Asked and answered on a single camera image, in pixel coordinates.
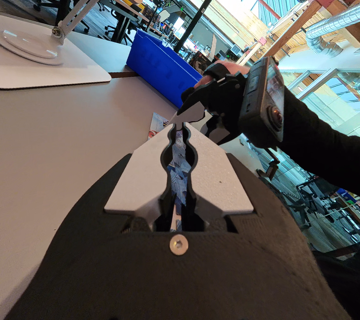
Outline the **dark blue striped puzzle piece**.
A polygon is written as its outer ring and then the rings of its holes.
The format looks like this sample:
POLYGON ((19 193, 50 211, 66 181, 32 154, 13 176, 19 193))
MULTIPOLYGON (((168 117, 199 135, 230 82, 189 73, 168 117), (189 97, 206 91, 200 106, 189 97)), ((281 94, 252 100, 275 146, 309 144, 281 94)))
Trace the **dark blue striped puzzle piece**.
POLYGON ((174 197, 173 217, 170 231, 181 231, 181 210, 186 205, 187 196, 187 176, 190 172, 190 165, 185 158, 186 145, 183 141, 182 131, 176 132, 175 143, 172 147, 173 159, 168 165, 171 176, 172 197, 174 197))

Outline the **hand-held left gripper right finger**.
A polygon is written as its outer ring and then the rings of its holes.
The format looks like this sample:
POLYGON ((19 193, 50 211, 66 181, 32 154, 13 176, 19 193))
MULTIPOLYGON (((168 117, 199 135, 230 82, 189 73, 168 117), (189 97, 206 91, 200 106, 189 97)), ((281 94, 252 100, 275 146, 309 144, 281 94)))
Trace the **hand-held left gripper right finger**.
POLYGON ((187 177, 186 204, 182 206, 183 228, 204 228, 205 223, 226 216, 251 214, 254 207, 225 150, 183 123, 187 177))

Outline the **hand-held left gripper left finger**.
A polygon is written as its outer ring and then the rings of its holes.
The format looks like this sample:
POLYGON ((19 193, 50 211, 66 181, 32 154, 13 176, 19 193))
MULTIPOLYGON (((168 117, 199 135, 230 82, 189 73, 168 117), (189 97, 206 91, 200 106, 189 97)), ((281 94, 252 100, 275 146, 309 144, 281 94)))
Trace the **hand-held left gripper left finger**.
POLYGON ((176 125, 168 124, 130 155, 104 210, 109 214, 143 218, 148 225, 164 221, 169 230, 174 208, 171 174, 176 125))

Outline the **person's right hand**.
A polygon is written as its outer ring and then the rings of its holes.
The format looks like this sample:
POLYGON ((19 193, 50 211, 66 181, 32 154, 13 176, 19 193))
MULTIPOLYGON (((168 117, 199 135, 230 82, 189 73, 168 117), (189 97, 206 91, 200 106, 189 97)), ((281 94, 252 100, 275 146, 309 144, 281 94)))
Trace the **person's right hand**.
MULTIPOLYGON (((250 67, 248 66, 241 66, 237 63, 234 63, 232 61, 228 60, 217 60, 214 62, 214 64, 221 64, 227 68, 227 73, 231 75, 235 75, 237 72, 240 72, 241 74, 245 75, 250 71, 250 67)), ((205 85, 213 80, 213 77, 211 75, 204 75, 200 81, 197 82, 197 84, 194 85, 194 88, 197 88, 201 85, 205 85)))

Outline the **black pole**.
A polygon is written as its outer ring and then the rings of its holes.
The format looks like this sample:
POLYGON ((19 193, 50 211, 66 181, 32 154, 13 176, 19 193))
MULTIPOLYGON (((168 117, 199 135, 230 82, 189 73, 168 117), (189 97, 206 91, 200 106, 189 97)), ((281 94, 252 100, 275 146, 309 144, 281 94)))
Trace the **black pole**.
POLYGON ((196 24, 200 21, 201 17, 203 16, 205 10, 208 8, 209 4, 212 0, 204 0, 201 4, 199 10, 196 12, 195 16, 193 17, 190 24, 187 26, 187 29, 185 30, 184 34, 182 35, 181 39, 178 41, 176 46, 174 47, 174 51, 178 53, 181 48, 183 47, 184 42, 187 40, 189 35, 192 33, 192 30, 196 26, 196 24))

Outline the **blue plastic bin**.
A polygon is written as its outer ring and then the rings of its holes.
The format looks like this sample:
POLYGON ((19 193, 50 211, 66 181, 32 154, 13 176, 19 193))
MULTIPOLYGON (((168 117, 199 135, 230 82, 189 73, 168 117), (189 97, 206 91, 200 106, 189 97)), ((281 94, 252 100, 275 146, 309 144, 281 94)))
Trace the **blue plastic bin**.
POLYGON ((126 64, 169 102, 180 108, 181 94, 202 75, 160 39, 138 29, 126 64))

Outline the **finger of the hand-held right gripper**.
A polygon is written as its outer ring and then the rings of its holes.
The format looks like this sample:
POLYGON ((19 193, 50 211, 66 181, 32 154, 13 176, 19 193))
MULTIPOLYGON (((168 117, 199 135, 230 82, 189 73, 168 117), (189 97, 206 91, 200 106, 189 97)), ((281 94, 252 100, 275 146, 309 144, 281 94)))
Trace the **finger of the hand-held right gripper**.
POLYGON ((225 128, 219 115, 205 114, 200 120, 200 133, 217 145, 230 142, 230 132, 225 128))
POLYGON ((183 123, 194 123, 200 121, 205 116, 205 107, 198 101, 180 115, 177 113, 168 121, 168 124, 182 125, 183 123))

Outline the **black printed box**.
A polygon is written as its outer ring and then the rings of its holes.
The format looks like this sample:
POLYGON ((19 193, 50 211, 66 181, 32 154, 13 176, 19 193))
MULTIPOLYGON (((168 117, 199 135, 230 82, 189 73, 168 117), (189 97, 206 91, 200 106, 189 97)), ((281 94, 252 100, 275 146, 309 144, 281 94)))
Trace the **black printed box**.
POLYGON ((207 67, 215 63, 216 59, 209 60, 201 51, 197 51, 190 59, 189 65, 193 67, 199 74, 203 75, 207 67))

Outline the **silver ventilation duct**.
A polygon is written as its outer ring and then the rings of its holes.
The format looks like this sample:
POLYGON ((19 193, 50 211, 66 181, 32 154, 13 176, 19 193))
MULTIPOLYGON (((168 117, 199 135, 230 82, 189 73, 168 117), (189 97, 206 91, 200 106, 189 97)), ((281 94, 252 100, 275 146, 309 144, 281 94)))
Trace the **silver ventilation duct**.
POLYGON ((356 4, 337 15, 310 26, 306 32, 307 46, 317 54, 323 54, 330 58, 336 57, 343 51, 343 48, 335 42, 325 41, 322 36, 359 22, 360 4, 356 4))

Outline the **person's right forearm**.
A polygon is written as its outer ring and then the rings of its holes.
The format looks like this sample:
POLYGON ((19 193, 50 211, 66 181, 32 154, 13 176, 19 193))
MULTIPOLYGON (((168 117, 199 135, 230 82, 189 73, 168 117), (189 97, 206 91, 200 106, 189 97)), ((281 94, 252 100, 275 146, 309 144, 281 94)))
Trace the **person's right forearm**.
POLYGON ((304 170, 360 195, 360 138, 332 129, 288 88, 283 140, 276 146, 304 170))

